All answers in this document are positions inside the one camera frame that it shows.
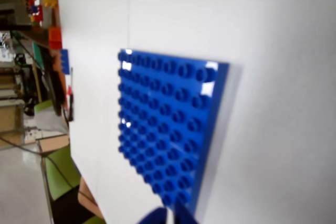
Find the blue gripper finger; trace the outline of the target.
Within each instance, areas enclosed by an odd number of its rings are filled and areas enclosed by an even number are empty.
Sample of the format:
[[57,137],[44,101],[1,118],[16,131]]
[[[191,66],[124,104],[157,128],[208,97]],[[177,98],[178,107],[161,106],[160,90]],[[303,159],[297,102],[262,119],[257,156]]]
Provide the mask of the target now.
[[198,224],[194,217],[184,207],[183,204],[175,204],[174,209],[174,223],[175,224]]
[[167,209],[159,207],[154,209],[143,217],[139,224],[166,224],[167,222]]

